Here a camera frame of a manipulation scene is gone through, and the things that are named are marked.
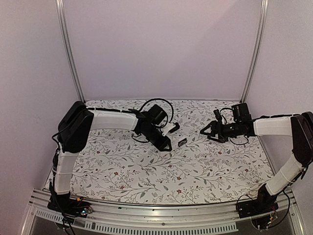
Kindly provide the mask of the white remote control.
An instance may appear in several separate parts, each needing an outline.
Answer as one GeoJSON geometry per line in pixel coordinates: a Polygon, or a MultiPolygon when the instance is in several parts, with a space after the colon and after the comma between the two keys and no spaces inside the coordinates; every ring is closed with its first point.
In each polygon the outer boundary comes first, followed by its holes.
{"type": "Polygon", "coordinates": [[[171,147],[172,147],[172,151],[175,151],[177,149],[179,149],[180,147],[184,146],[187,143],[187,138],[181,138],[179,140],[171,140],[171,147]]]}

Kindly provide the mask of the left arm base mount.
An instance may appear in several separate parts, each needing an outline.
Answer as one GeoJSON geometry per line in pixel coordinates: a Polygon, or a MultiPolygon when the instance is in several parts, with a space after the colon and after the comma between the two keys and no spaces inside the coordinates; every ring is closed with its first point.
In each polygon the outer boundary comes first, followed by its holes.
{"type": "Polygon", "coordinates": [[[83,200],[83,197],[70,198],[70,192],[58,195],[54,190],[54,184],[49,183],[50,199],[47,208],[60,212],[63,220],[67,223],[74,223],[75,218],[86,218],[93,212],[91,204],[83,200]]]}

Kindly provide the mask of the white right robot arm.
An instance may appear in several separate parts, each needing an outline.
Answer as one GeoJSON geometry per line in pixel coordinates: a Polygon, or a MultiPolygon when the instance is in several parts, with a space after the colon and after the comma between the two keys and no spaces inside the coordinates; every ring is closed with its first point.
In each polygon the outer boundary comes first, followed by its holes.
{"type": "Polygon", "coordinates": [[[264,213],[272,205],[269,196],[303,178],[313,162],[313,114],[282,114],[252,118],[248,105],[239,103],[229,108],[233,122],[226,123],[221,110],[214,110],[215,119],[200,130],[209,140],[225,143],[237,137],[285,137],[291,141],[291,156],[277,173],[258,190],[262,195],[253,202],[256,213],[264,213]]]}

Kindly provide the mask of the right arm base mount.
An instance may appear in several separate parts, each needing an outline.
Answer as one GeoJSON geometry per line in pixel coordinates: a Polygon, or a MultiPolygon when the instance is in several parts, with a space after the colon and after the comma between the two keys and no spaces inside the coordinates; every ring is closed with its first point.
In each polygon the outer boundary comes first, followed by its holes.
{"type": "Polygon", "coordinates": [[[252,199],[247,196],[250,200],[236,203],[236,211],[240,218],[252,217],[269,213],[266,216],[261,216],[251,220],[252,225],[258,230],[269,229],[274,219],[277,218],[277,196],[272,196],[266,189],[266,185],[261,186],[258,189],[257,198],[252,199]]]}

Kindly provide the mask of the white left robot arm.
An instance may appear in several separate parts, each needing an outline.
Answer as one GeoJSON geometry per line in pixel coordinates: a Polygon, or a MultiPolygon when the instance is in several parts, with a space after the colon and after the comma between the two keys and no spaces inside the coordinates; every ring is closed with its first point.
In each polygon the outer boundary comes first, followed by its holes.
{"type": "Polygon", "coordinates": [[[53,203],[61,212],[69,212],[73,203],[65,194],[69,193],[70,181],[76,158],[86,147],[89,133],[98,129],[133,131],[144,136],[160,152],[172,151],[171,140],[162,132],[161,122],[167,119],[166,112],[154,105],[148,111],[141,109],[106,109],[87,107],[76,101],[58,125],[52,136],[57,148],[53,157],[53,179],[49,185],[56,194],[53,203]]]}

